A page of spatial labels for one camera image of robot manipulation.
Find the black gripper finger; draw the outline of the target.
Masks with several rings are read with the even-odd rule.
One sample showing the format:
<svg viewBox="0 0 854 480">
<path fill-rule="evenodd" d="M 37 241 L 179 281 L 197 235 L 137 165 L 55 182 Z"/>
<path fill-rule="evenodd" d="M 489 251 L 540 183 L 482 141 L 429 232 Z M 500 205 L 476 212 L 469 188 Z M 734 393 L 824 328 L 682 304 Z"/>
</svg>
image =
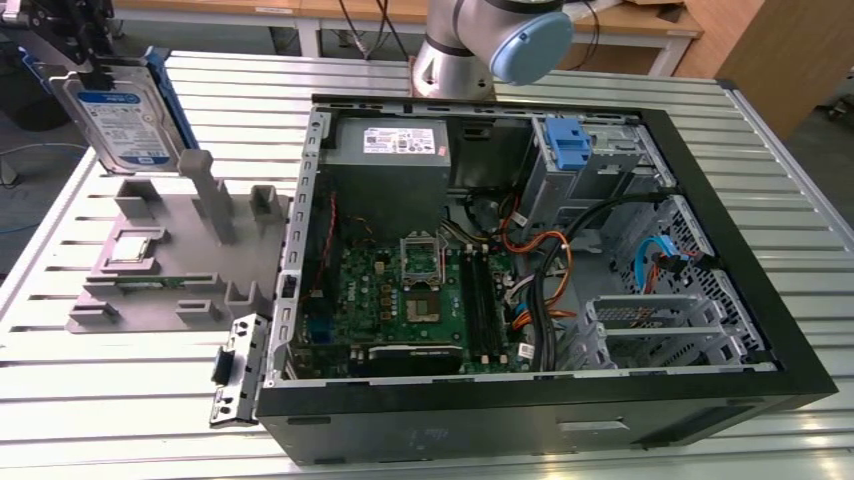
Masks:
<svg viewBox="0 0 854 480">
<path fill-rule="evenodd" d="M 111 53 L 89 52 L 86 54 L 86 61 L 79 66 L 79 77 L 87 90 L 113 90 L 113 76 L 106 64 L 111 59 Z"/>
</svg>

